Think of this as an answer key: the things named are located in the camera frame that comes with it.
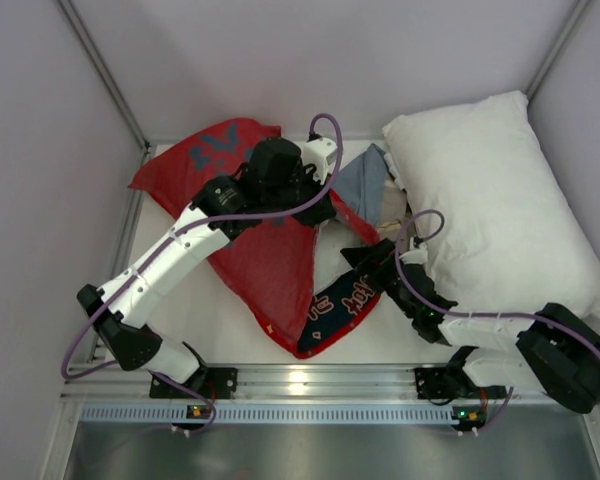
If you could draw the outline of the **left aluminium corner post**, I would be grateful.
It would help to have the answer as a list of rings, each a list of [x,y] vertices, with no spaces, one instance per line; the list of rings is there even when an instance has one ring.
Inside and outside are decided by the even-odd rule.
[[[95,74],[98,76],[110,101],[129,130],[134,142],[143,152],[147,152],[151,147],[151,143],[133,114],[129,103],[125,99],[118,82],[115,80],[111,69],[97,46],[93,35],[75,5],[75,2],[71,0],[55,0],[54,3],[67,22],[70,30],[73,32],[73,35],[86,55]]]

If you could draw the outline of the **aluminium corner post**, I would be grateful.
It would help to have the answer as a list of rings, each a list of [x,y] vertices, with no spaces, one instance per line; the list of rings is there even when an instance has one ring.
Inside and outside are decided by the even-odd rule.
[[[115,80],[111,69],[97,46],[93,35],[75,5],[75,2],[71,0],[55,0],[54,3],[67,22],[70,30],[73,32],[73,35],[86,55],[95,74],[98,76],[110,101],[129,130],[134,142],[143,152],[147,152],[151,147],[151,143],[133,114],[129,103],[125,99],[118,82]]]
[[[573,2],[573,5],[564,21],[561,23],[557,33],[552,38],[549,47],[542,56],[541,62],[525,90],[525,95],[529,103],[532,103],[546,77],[554,67],[554,64],[567,48],[574,32],[579,28],[579,25],[584,21],[594,4],[594,0],[577,0]]]

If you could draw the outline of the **blue grey pillowcase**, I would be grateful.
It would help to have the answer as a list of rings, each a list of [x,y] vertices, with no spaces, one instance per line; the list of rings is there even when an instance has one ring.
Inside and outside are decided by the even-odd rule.
[[[384,155],[383,149],[371,143],[340,169],[333,186],[346,205],[373,227],[381,222],[385,181],[389,177]]]

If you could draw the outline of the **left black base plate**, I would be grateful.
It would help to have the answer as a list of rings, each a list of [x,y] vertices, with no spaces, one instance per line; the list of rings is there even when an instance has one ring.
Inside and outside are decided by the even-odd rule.
[[[232,399],[237,387],[238,370],[228,367],[202,367],[179,387],[152,376],[149,397],[154,399],[193,399],[184,388],[208,400]]]

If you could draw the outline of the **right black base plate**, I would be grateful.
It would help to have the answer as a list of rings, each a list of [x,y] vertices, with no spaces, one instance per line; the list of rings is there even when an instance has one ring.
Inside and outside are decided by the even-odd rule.
[[[504,399],[504,386],[476,386],[462,370],[448,367],[414,369],[417,396],[422,400],[443,402],[456,399]]]

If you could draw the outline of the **red pillowcase with grey print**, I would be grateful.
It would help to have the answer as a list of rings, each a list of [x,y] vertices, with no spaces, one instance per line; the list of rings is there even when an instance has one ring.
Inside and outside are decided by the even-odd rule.
[[[259,141],[281,134],[280,126],[255,119],[226,120],[150,160],[130,186],[178,218],[205,182],[234,173],[249,161]],[[367,279],[351,269],[324,287],[314,285],[318,235],[291,217],[268,219],[208,259],[265,334],[298,359],[311,358],[344,338],[380,300]]]

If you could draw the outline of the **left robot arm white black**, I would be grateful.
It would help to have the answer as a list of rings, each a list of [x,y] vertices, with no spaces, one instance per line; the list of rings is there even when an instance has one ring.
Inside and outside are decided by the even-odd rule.
[[[207,365],[192,347],[153,330],[151,312],[201,262],[263,220],[292,216],[316,227],[333,218],[328,192],[342,154],[341,141],[316,133],[303,146],[260,141],[234,173],[208,180],[135,263],[99,287],[85,285],[78,302],[118,365],[199,389]]]

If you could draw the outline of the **white bare pillow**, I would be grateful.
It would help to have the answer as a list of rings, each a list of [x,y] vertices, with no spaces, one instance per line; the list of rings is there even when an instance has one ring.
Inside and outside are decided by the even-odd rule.
[[[600,319],[600,260],[519,91],[394,118],[385,142],[427,240],[428,275],[465,312],[549,302]]]

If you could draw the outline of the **right aluminium corner post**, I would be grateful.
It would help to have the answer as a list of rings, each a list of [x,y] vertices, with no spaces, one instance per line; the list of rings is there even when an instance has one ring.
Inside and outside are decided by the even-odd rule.
[[[594,0],[577,0],[573,2],[573,5],[564,21],[561,23],[557,33],[552,38],[549,47],[542,56],[541,62],[525,90],[525,95],[529,103],[532,103],[546,77],[554,67],[554,64],[567,48],[574,32],[579,28],[579,25],[584,21],[594,4]]]

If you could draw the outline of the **beige grey pillowcase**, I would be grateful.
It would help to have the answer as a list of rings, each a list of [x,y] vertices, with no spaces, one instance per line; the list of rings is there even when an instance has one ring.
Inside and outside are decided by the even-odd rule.
[[[402,224],[412,216],[408,204],[407,193],[392,179],[390,175],[384,181],[380,220],[376,230],[382,238],[394,240]]]

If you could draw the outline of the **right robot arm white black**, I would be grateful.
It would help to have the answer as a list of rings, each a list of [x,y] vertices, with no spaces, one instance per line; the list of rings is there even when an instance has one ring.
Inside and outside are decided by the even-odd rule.
[[[424,341],[455,348],[439,375],[444,396],[522,388],[580,414],[600,402],[600,335],[563,305],[548,303],[534,314],[462,313],[427,275],[428,251],[420,238],[403,253],[382,240],[341,254],[396,304]]]

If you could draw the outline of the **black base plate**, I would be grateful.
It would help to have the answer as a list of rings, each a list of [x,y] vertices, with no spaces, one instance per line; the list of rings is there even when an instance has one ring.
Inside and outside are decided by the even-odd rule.
[[[208,400],[232,399],[237,387],[238,370],[228,367],[202,367],[179,387],[152,376],[149,397],[154,399],[193,399],[184,388]]]
[[[476,386],[462,370],[448,367],[414,369],[417,396],[422,400],[443,402],[456,399],[504,399],[504,386]]]

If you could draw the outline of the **aluminium mounting rail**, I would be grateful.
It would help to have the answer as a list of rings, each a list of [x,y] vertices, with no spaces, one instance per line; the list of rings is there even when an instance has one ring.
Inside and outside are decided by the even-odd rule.
[[[150,393],[145,370],[108,367],[61,389],[65,400],[140,400]],[[414,367],[379,365],[240,365],[228,384],[236,401],[363,401],[417,399]]]

